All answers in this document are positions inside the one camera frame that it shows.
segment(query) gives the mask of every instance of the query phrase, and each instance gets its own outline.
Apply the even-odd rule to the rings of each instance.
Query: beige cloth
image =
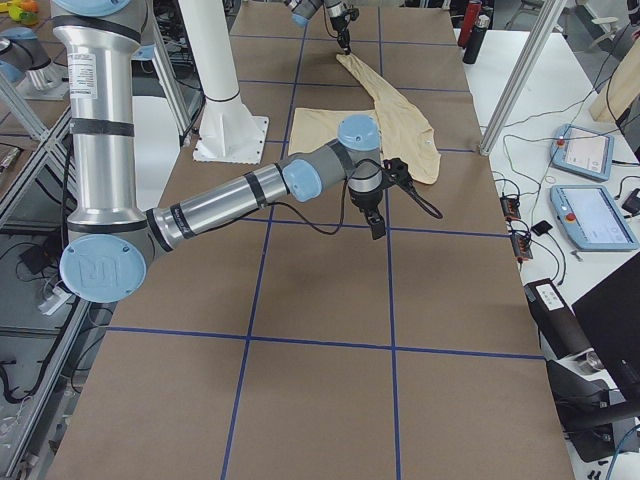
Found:
[[[345,112],[297,108],[289,154],[311,152],[335,138],[345,117],[365,113],[380,127],[384,158],[400,157],[414,180],[432,184],[438,179],[440,154],[433,127],[418,108],[355,55],[338,55],[338,61],[373,98],[375,111]]]

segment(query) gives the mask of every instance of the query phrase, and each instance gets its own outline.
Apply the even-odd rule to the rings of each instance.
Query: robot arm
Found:
[[[303,28],[307,26],[324,3],[331,20],[331,27],[336,32],[336,40],[338,40],[340,48],[347,55],[351,53],[349,23],[358,19],[360,11],[357,8],[347,6],[343,0],[284,0],[284,3],[293,13],[293,21]]]
[[[314,152],[292,155],[169,208],[140,211],[131,56],[140,46],[150,6],[144,0],[53,0],[52,7],[54,34],[68,52],[78,189],[60,273],[75,294],[101,303],[121,300],[140,287],[153,261],[183,240],[289,193],[307,201],[345,180],[373,237],[384,235],[378,211],[382,191],[394,184],[406,187],[410,177],[400,175],[399,160],[381,166],[378,127],[365,115],[346,119],[337,139]]]
[[[46,91],[62,83],[62,76],[38,37],[30,28],[0,32],[0,71],[10,82],[26,74],[36,90]]]

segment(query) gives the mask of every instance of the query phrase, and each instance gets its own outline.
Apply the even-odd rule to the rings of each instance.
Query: light blue joint cap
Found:
[[[282,170],[287,188],[299,202],[306,202],[322,193],[322,180],[313,165],[296,158]]]
[[[85,300],[110,303],[135,292],[147,264],[131,243],[113,235],[85,235],[71,242],[60,259],[65,285]]]
[[[106,17],[122,10],[131,0],[53,0],[53,3],[83,17]]]
[[[0,36],[8,40],[35,40],[38,38],[33,30],[27,27],[9,28],[0,32]]]
[[[153,60],[156,56],[155,45],[143,45],[140,47],[136,53],[131,57],[132,60],[137,60],[139,62],[145,62],[149,60]]]
[[[293,23],[298,25],[300,28],[304,28],[309,24],[308,18],[305,18],[302,15],[298,15],[297,13],[291,15],[291,20],[293,20]]]
[[[369,115],[351,115],[338,127],[338,140],[345,147],[359,152],[380,148],[378,124]]]
[[[24,77],[24,73],[18,70],[16,67],[11,65],[10,63],[0,61],[0,72],[4,75],[9,82],[15,83],[18,80],[22,80]]]

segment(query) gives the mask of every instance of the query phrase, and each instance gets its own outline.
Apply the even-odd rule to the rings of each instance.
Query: black monitor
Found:
[[[640,400],[639,286],[636,254],[573,304],[587,339],[630,402]]]

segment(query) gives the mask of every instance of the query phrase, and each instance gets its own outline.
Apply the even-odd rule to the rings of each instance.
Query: red bottle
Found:
[[[471,30],[476,23],[480,10],[482,9],[482,0],[469,0],[467,10],[464,14],[464,20],[462,21],[462,28],[460,29],[460,36],[458,37],[458,46],[466,47],[469,37],[471,36]]]

